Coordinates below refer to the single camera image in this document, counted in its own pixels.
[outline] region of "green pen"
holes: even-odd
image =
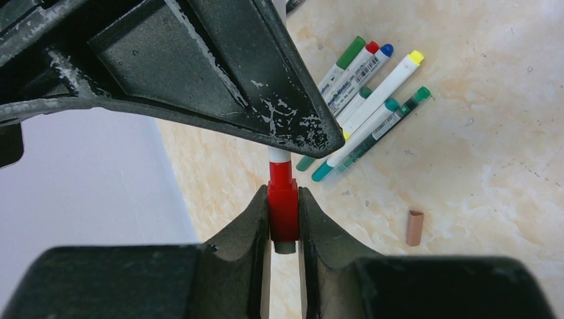
[[[325,77],[317,85],[321,95],[329,91],[331,86],[336,82],[339,76],[349,67],[351,62],[356,58],[358,53],[364,48],[366,41],[361,37],[356,37],[352,43],[343,52],[341,57],[329,69]]]
[[[338,166],[340,173],[344,172],[354,162],[358,161],[364,154],[366,154],[378,141],[380,141],[389,131],[391,131],[399,122],[401,122],[411,111],[417,106],[423,104],[431,97],[431,92],[425,87],[421,86],[415,94],[407,102],[404,103],[395,113],[390,115],[372,134],[367,137],[354,151],[352,151],[345,160]]]

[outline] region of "red cap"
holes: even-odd
[[[372,54],[375,54],[376,51],[380,48],[378,43],[371,41],[369,44],[366,45],[366,50]]]

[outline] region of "teal cap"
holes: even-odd
[[[400,108],[400,104],[398,103],[398,101],[396,101],[393,98],[389,98],[388,100],[386,100],[386,102],[384,102],[384,106],[386,106],[386,108],[392,112],[395,112]]]
[[[300,159],[300,161],[298,162],[298,165],[296,165],[296,169],[299,171],[305,171],[306,169],[308,169],[311,164],[313,164],[313,162],[315,161],[315,158],[310,158],[309,156],[304,156]]]
[[[351,62],[356,58],[358,53],[364,48],[366,41],[361,37],[356,37],[349,45],[349,47],[343,52],[341,57],[336,61],[336,65],[341,69],[346,69],[349,67]]]
[[[362,98],[367,99],[370,94],[372,94],[372,90],[367,87],[363,87],[358,94],[362,96]]]
[[[311,179],[313,179],[313,181],[321,181],[332,170],[333,167],[327,165],[327,161],[324,161],[323,164],[313,172]]]

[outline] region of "blue marker cap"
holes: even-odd
[[[313,172],[311,179],[313,179],[313,181],[321,181],[332,170],[333,167],[327,165],[327,161],[324,161],[323,164],[321,164],[321,166]]]
[[[384,53],[386,56],[392,56],[392,54],[394,53],[394,46],[388,43],[387,45],[381,46],[380,51],[382,51],[382,53]]]

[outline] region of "beige marble table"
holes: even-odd
[[[421,85],[434,94],[338,183],[313,183],[308,171],[298,184],[384,254],[515,257],[564,317],[564,1],[307,0],[287,27],[315,80],[360,35],[396,49],[370,87],[418,49],[426,60],[394,97]],[[267,181],[266,147],[159,127],[204,241]],[[426,212],[414,248],[409,208]],[[271,317],[300,315],[297,255],[275,255]]]

